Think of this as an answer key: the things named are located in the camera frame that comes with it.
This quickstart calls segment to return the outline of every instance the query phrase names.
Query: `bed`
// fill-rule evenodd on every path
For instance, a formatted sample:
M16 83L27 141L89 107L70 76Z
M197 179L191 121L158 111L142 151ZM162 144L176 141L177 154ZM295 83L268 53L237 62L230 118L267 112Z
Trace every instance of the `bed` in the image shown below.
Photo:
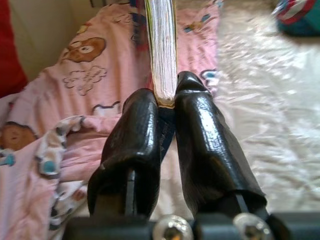
M188 5L195 9L202 3L178 0L177 8ZM120 23L109 25L109 33L121 40L125 50L131 52L133 47L122 41L123 36L117 36L117 30L121 28L127 38L132 38L133 31L127 27L130 23L128 11L117 8L119 17L108 20L108 9L80 28L75 40L63 50L57 63L59 66L42 71L24 90L23 97L18 95L17 100L12 96L6 97L5 101L1 99L1 104L7 106L2 108L7 116L4 122L9 123L7 131L16 131L24 136L26 142L23 145L27 146L3 153L5 157L16 158L13 166L18 166L19 170L13 170L9 164L0 166L1 190L8 193L0 201L2 209L15 200L12 209L0 213L1 219L7 220L6 224L1 225L1 239L18 239L20 236L27 239L59 239L70 213L73 216L89 214L83 180L89 179L100 161L105 139L119 119L121 103L130 92L144 87L148 80L145 75L140 78L141 81L129 81L133 72L141 76L146 69L128 70L124 67L121 62L123 51L113 55L103 52L112 41L108 38L106 43L103 39L107 36L103 32L97 36L99 28L96 26L103 21ZM320 41L319 38L293 38L281 34L276 29L271 12L270 2L263 0L224 1L219 14L218 37L211 39L218 41L218 63L214 58L210 78L204 81L240 141L252 171L266 194L268 210L320 211L320 106L317 87L320 70L316 65L320 61ZM216 27L218 18L213 22ZM97 51L91 50L88 58L76 54L83 46L89 45ZM86 54L89 50L83 48L81 51ZM127 64L136 57L135 54L126 55L129 59ZM98 58L108 60L106 66L91 64ZM87 73L88 84L77 84L83 69ZM112 79L121 81L101 81L108 74L112 74ZM86 100L80 97L90 96L101 83L104 85L99 89L111 90L100 90L95 94L107 95L108 102L99 102L96 95ZM41 95L41 101L31 97L34 95ZM20 106L19 111L14 111L17 106ZM21 158L29 160L20 162ZM19 195L19 191L24 193L23 189L29 187L31 191ZM17 209L24 210L23 215L15 214ZM63 217L56 217L53 209L64 213L69 209L72 211ZM47 210L51 217L39 212L43 210ZM182 195L175 138L161 165L160 195L151 219L156 220L165 214L192 218ZM42 223L42 228L48 228L48 220L49 232L32 231L39 227L39 223Z

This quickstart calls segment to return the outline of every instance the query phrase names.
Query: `red fabric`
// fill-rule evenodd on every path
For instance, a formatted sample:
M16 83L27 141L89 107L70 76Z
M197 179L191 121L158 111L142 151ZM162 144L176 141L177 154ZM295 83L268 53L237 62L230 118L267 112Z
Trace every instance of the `red fabric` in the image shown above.
M26 84L16 52L8 0L0 0L0 98L20 92Z

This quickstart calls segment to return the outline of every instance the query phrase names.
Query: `pink blanket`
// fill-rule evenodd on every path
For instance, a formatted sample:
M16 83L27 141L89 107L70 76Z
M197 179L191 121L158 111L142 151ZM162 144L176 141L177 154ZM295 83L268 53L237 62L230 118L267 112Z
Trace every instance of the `pink blanket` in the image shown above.
M133 9L104 7L81 26L58 63L18 96L0 102L0 239L43 240L86 199L125 99L148 85L149 59L137 50ZM177 13L178 70L214 91L218 7Z

